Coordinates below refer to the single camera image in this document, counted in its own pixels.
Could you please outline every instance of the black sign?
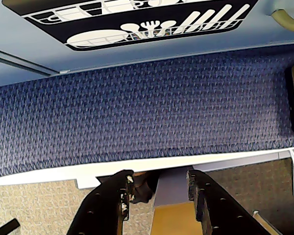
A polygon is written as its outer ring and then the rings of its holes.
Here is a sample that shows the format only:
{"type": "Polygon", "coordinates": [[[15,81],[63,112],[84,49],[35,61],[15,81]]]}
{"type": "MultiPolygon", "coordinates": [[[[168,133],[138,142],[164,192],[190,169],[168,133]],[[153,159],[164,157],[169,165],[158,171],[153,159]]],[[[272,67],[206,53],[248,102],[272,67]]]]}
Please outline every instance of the black sign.
{"type": "Polygon", "coordinates": [[[94,50],[230,31],[241,24],[257,0],[32,2],[2,3],[66,46],[94,50]]]}

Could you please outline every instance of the blue patterned seat fabric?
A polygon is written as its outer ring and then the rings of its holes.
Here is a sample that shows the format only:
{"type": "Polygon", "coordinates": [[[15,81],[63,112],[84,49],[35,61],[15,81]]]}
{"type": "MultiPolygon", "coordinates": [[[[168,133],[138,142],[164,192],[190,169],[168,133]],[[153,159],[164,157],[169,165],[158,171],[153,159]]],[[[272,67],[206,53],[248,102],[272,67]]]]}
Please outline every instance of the blue patterned seat fabric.
{"type": "Polygon", "coordinates": [[[294,146],[294,45],[0,87],[0,176],[49,167],[294,146]]]}

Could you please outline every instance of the spoon icon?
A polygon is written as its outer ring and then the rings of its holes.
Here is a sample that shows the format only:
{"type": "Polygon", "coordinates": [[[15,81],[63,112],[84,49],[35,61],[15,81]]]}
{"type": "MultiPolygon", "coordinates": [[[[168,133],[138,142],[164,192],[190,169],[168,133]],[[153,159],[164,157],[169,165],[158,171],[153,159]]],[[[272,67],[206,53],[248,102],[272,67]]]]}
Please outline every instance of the spoon icon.
{"type": "Polygon", "coordinates": [[[122,30],[135,33],[140,39],[146,38],[141,32],[139,32],[140,26],[135,23],[125,23],[120,26],[122,30]]]}
{"type": "Polygon", "coordinates": [[[164,21],[163,23],[161,23],[161,27],[162,29],[160,30],[159,33],[157,33],[157,37],[161,37],[164,36],[166,34],[166,29],[170,28],[172,26],[174,26],[176,24],[176,21],[164,21]]]}

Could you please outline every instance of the fork icon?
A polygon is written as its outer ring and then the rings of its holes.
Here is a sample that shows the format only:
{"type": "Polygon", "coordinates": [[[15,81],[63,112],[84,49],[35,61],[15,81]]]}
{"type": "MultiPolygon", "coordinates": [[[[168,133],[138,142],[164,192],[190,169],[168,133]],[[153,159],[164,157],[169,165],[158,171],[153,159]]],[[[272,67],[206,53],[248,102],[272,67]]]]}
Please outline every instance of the fork icon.
{"type": "Polygon", "coordinates": [[[153,34],[153,30],[160,25],[160,21],[147,21],[146,23],[141,23],[141,27],[148,30],[148,37],[153,38],[155,35],[153,34]]]}

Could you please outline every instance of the floor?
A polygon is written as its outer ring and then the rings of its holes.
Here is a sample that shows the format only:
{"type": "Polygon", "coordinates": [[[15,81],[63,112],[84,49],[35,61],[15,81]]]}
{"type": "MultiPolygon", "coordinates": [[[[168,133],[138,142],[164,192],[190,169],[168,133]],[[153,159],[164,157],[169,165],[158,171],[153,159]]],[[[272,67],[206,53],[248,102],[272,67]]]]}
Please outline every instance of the floor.
{"type": "MultiPolygon", "coordinates": [[[[259,210],[284,235],[294,235],[294,196],[291,160],[279,160],[209,174],[249,212],[259,210]]],[[[78,190],[75,181],[0,187],[0,226],[17,218],[14,235],[66,234],[82,199],[90,192],[78,190]]],[[[153,200],[131,204],[123,234],[148,235],[153,200]]]]}

